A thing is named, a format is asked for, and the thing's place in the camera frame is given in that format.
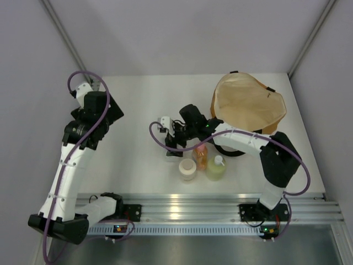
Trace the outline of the tan canvas bag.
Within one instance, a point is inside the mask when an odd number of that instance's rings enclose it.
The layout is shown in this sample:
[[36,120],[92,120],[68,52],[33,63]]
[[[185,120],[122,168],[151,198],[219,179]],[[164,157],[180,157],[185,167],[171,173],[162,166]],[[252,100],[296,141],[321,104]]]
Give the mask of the tan canvas bag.
[[210,113],[229,125],[272,134],[287,113],[283,96],[248,73],[231,72],[218,82]]

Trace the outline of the left aluminium frame post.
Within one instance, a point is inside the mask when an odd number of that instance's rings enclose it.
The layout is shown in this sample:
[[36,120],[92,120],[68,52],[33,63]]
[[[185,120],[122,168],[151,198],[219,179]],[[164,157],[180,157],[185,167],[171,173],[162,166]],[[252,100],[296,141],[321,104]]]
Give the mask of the left aluminium frame post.
[[82,58],[80,57],[74,43],[72,42],[66,28],[64,27],[60,17],[54,9],[51,1],[48,0],[39,0],[40,5],[42,6],[44,12],[47,14],[50,22],[53,24],[56,29],[59,37],[61,38],[64,46],[66,47],[71,59],[74,61],[76,67],[81,71],[86,71],[86,67]]

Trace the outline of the orange bottle pink cap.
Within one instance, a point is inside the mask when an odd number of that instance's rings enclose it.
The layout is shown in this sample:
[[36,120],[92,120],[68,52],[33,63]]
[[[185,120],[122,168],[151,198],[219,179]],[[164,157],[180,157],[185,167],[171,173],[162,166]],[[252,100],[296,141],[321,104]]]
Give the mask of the orange bottle pink cap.
[[202,144],[192,151],[192,157],[196,163],[197,170],[203,171],[207,167],[208,150],[205,144]]

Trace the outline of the cream jar bottle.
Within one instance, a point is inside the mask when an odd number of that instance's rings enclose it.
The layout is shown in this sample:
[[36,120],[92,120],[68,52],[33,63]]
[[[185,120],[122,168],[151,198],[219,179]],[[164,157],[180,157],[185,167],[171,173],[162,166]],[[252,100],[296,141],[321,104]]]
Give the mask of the cream jar bottle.
[[189,158],[181,160],[178,169],[183,182],[190,183],[195,179],[197,166],[194,160]]

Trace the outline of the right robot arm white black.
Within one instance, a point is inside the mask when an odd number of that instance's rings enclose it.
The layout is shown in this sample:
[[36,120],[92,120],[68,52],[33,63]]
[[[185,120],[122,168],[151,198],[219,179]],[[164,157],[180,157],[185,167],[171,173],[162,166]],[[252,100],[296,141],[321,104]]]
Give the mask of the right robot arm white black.
[[181,156],[189,140],[198,139],[214,146],[229,147],[258,157],[266,179],[264,189],[246,221],[269,220],[277,212],[286,187],[297,172],[301,157],[286,134],[262,135],[237,129],[217,118],[207,119],[197,106],[180,110],[182,122],[163,116],[155,123],[166,137],[161,147],[168,156]]

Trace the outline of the aluminium frame post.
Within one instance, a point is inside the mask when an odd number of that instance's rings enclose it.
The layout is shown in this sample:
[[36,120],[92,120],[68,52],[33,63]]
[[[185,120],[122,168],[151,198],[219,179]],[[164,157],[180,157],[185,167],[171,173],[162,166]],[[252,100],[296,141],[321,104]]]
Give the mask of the aluminium frame post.
[[81,71],[86,71],[86,67],[82,58],[80,57],[74,43],[72,42],[66,28],[64,27],[60,17],[54,9],[51,1],[48,0],[39,0],[40,5],[42,6],[44,12],[47,14],[50,22],[53,24],[56,29],[59,37],[61,38],[64,46],[66,47],[71,59],[74,61],[76,67]]
[[326,20],[330,16],[332,10],[334,9],[337,3],[338,3],[337,0],[326,1],[323,10],[319,13],[319,17],[316,19],[308,36],[305,38],[305,42],[301,46],[298,54],[296,55],[293,63],[291,64],[291,67],[289,68],[289,71],[287,72],[287,76],[289,79],[291,79],[294,76],[294,74],[300,67],[301,62],[305,58],[306,54],[309,52],[311,46],[313,45],[315,39],[317,38],[317,35],[319,34],[320,30],[323,28]]

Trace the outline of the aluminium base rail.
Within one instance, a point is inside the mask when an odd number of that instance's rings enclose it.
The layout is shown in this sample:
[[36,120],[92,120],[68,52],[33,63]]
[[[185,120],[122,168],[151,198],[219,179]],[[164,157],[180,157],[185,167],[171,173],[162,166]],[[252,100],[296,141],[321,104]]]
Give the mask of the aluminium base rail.
[[[254,194],[124,194],[124,203],[142,205],[142,223],[239,224],[239,205],[255,203]],[[337,202],[291,197],[291,224],[333,224],[344,217]]]

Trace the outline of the green bottle white cap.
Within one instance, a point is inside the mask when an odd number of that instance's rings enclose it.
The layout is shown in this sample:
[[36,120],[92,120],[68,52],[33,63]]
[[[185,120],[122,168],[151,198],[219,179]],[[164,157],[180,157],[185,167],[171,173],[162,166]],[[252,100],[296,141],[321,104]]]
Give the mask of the green bottle white cap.
[[211,181],[219,181],[224,176],[226,168],[224,157],[216,155],[207,162],[206,177]]

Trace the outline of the small bottle black cap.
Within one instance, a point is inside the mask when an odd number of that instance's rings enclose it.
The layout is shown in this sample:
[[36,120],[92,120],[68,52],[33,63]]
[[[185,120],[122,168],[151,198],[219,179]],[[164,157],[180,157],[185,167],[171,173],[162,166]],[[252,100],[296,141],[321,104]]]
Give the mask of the small bottle black cap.
[[167,150],[165,154],[165,159],[168,162],[179,162],[182,160],[184,157],[184,153],[182,151],[176,151],[176,150]]

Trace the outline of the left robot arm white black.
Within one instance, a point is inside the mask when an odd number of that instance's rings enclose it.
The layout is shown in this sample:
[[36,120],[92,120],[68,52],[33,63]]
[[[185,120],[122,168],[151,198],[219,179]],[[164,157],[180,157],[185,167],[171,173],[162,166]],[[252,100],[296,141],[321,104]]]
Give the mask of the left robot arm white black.
[[124,216],[122,196],[114,193],[102,193],[95,201],[76,208],[79,188],[99,141],[124,114],[113,98],[94,91],[88,83],[80,84],[73,96],[79,108],[71,112],[74,119],[64,129],[53,184],[39,212],[29,216],[28,225],[53,239],[79,245],[99,221],[117,221]]

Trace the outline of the right aluminium frame post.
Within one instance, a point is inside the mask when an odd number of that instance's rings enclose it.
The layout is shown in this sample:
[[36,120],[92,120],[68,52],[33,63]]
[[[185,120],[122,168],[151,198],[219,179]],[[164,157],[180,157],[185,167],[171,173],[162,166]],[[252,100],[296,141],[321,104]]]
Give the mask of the right aluminium frame post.
[[289,68],[289,71],[287,72],[287,76],[289,79],[291,79],[294,76],[294,74],[300,67],[301,62],[305,58],[306,54],[309,52],[311,46],[313,45],[315,39],[317,38],[317,35],[319,34],[320,30],[323,28],[326,20],[330,16],[332,10],[334,9],[337,3],[338,3],[337,0],[326,1],[323,10],[319,13],[319,17],[316,19],[308,36],[305,38],[305,42],[301,46],[298,54],[296,55],[293,63],[291,64],[291,67]]

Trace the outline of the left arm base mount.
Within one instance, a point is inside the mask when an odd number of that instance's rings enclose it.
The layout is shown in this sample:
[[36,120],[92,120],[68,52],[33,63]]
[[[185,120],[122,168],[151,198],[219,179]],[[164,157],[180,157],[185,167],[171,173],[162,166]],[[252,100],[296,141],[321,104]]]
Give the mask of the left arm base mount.
[[141,204],[125,204],[122,209],[122,218],[133,222],[140,222],[142,214]]

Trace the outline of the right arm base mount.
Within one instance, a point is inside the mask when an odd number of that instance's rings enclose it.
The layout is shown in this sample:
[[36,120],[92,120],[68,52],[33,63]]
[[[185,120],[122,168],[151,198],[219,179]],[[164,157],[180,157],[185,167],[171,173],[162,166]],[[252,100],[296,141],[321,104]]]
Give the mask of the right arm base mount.
[[240,219],[242,222],[275,222],[288,221],[289,209],[286,204],[278,204],[272,210],[260,203],[239,204]]

